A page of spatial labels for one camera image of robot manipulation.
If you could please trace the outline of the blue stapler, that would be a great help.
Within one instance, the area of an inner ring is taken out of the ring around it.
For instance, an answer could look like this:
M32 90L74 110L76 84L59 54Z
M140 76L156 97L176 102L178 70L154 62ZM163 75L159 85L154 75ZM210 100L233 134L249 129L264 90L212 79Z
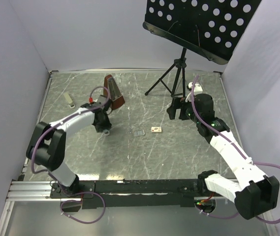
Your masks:
M103 129L102 134L105 135L105 136L110 135L110 129Z

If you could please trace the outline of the white staple box sleeve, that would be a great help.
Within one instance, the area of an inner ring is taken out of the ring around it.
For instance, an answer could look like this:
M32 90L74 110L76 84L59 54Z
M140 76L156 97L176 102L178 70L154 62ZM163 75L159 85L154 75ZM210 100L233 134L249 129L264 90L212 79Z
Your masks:
M151 132L152 133L161 133L162 128L161 128L161 126L153 126L153 127L151 127Z

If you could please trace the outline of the staple tray with staples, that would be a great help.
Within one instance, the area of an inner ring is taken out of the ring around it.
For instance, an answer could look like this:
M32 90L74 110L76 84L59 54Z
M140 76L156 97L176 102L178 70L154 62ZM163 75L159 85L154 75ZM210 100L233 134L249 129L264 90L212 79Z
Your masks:
M134 132L134 136L135 137L140 137L140 136L144 136L145 135L145 131L144 130L138 130Z

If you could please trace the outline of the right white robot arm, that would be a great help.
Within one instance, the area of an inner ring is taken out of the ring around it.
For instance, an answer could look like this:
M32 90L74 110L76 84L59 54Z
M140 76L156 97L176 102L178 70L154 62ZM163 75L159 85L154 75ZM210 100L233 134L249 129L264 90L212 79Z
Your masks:
M203 196L214 192L235 204L244 219L252 219L277 206L280 183L267 176L248 157L236 141L228 125L216 117L213 98L205 93L193 96L193 102L174 97L167 109L173 120L180 110L180 120L191 120L198 133L224 159L237 181L231 181L210 170L198 175L197 190Z

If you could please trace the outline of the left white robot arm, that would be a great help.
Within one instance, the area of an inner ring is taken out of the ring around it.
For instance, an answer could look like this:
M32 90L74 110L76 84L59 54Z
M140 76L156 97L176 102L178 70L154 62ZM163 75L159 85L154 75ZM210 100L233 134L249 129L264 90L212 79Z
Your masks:
M66 139L87 126L94 126L97 133L110 133L107 111L110 102L86 103L74 113L51 123L39 122L33 131L26 157L31 161L35 174L47 172L70 198L80 191L79 177L65 163Z

